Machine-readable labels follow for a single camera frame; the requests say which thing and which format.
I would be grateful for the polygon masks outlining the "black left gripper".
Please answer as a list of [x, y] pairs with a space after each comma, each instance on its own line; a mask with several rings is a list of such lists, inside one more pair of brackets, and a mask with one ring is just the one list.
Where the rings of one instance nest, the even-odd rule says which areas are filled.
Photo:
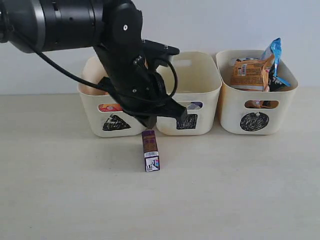
[[[109, 93], [124, 112], [147, 129], [153, 129], [157, 117], [183, 120], [187, 109], [173, 96], [178, 88], [178, 75], [170, 58], [180, 53], [174, 46], [139, 39], [136, 42], [104, 41], [94, 46], [107, 76], [98, 88]], [[156, 58], [170, 60], [173, 89], [167, 92], [164, 79], [157, 72]]]

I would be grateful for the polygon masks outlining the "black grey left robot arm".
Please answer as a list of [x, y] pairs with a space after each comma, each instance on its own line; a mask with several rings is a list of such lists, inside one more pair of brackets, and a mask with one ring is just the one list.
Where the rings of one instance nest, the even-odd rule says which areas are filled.
[[[108, 93], [146, 128], [159, 117], [179, 122], [187, 109], [168, 93], [159, 66], [172, 68], [176, 47], [142, 38], [143, 14], [131, 0], [3, 0], [0, 41], [35, 53], [85, 86]], [[106, 76], [93, 83], [65, 70], [47, 52], [93, 48]]]

